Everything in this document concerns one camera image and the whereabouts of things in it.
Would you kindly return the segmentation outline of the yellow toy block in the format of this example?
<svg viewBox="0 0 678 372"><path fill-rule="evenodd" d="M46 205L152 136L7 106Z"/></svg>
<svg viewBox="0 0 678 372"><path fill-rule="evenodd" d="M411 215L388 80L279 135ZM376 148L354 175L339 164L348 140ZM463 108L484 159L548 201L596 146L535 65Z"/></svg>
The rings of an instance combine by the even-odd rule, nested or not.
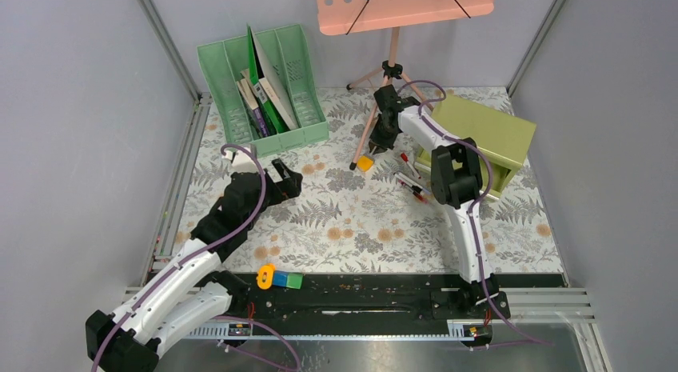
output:
<svg viewBox="0 0 678 372"><path fill-rule="evenodd" d="M356 168L364 173L368 172L373 167L373 165L374 159L366 155L360 156L356 162Z"/></svg>

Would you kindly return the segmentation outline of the black capped marker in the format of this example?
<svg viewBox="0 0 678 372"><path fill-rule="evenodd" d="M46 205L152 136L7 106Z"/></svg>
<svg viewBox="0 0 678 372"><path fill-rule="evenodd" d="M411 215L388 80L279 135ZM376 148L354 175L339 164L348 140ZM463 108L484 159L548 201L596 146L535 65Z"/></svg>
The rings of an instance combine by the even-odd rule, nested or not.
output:
<svg viewBox="0 0 678 372"><path fill-rule="evenodd" d="M421 195L422 189L419 186L414 186L401 178L396 177L396 180L404 187L408 188L413 194Z"/></svg>

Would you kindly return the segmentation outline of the red transparent pen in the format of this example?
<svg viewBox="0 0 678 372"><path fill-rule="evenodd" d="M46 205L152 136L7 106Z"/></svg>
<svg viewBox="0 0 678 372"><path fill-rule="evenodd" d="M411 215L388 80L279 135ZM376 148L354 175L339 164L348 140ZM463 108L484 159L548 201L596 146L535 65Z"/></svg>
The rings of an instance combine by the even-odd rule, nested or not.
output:
<svg viewBox="0 0 678 372"><path fill-rule="evenodd" d="M406 188L406 189L407 189L407 190L408 190L408 191L409 191L409 192L410 192L410 193L411 193L418 201L420 201L420 202L422 202L422 203L428 203L428 200L427 200L426 197L422 194L422 192L421 192L421 195L417 195L417 194L413 194L408 188Z"/></svg>

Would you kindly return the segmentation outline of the white binder folder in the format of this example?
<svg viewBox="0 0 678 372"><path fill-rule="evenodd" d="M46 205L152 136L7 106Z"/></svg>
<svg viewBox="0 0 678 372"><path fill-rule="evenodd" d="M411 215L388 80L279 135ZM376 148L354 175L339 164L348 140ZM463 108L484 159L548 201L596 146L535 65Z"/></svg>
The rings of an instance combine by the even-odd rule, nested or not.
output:
<svg viewBox="0 0 678 372"><path fill-rule="evenodd" d="M276 70L273 68L270 60L268 59L267 54L263 50L262 44L254 33L255 45L257 47L258 57L265 75L264 87L266 92L271 97L273 104L276 106L277 111L285 121L288 126L288 131L296 130L299 128L297 119L295 117L292 104L290 102L289 96L285 87L283 86Z"/></svg>

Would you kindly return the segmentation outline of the purple Treehouse book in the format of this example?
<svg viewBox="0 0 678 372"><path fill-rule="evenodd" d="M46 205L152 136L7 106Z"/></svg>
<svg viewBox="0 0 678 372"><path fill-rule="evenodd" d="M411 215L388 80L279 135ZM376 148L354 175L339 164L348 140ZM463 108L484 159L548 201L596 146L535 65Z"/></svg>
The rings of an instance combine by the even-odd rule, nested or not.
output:
<svg viewBox="0 0 678 372"><path fill-rule="evenodd" d="M252 125L257 131L257 135L260 138L269 137L270 136L269 127L265 122L265 117L261 112L260 106L257 102L257 98L254 95L253 91L246 83L245 79L236 81L236 85L241 95L241 99L245 104L245 110L248 112L248 115L252 121Z"/></svg>

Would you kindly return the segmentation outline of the yellow-green drawer cabinet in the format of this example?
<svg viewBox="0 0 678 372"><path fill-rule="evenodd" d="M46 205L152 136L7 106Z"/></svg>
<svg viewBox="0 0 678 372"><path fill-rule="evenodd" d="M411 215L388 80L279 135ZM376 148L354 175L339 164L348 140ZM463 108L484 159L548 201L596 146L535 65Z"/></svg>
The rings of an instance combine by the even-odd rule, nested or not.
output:
<svg viewBox="0 0 678 372"><path fill-rule="evenodd" d="M500 200L527 160L536 124L453 94L424 110L448 132L476 142L493 168L488 198Z"/></svg>

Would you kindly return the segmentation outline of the green plastic folder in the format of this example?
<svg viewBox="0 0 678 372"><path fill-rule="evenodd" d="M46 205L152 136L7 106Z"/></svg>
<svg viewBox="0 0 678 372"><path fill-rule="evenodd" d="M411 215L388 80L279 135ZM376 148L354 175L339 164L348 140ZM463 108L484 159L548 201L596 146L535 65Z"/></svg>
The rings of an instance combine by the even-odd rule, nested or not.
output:
<svg viewBox="0 0 678 372"><path fill-rule="evenodd" d="M277 134L287 132L288 126L285 121L277 111L276 106L273 104L271 97L266 92L264 87L265 75L261 67L261 63L257 53L257 47L255 45L254 32L251 30L250 26L247 26L247 42L248 42L248 63L249 63L249 79L253 84L253 88L256 92L258 100L263 105L265 112L267 113L270 121L273 123Z"/></svg>

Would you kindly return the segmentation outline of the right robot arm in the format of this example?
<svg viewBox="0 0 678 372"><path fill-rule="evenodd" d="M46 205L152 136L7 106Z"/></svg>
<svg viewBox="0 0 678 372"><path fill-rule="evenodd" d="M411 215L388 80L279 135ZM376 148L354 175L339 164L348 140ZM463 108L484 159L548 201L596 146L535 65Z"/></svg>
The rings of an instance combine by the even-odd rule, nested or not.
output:
<svg viewBox="0 0 678 372"><path fill-rule="evenodd" d="M482 243L480 203L481 163L487 158L472 138L459 138L425 115L414 97L402 98L392 85L374 93L379 118L369 137L369 147L382 153L394 147L398 134L413 138L431 158L431 191L449 216L453 242L459 256L459 275L465 284L458 297L460 310L477 318L500 294Z"/></svg>

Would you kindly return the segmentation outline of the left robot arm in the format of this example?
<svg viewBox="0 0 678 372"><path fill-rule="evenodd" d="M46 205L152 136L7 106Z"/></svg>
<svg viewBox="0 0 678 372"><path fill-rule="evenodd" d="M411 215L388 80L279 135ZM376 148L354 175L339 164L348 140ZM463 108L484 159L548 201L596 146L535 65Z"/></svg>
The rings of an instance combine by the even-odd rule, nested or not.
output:
<svg viewBox="0 0 678 372"><path fill-rule="evenodd" d="M249 287L218 268L241 245L269 206L301 194L303 176L272 162L275 182L257 163L237 166L222 196L190 239L132 298L112 313L86 320L86 347L95 371L153 371L176 343L221 314L245 312Z"/></svg>

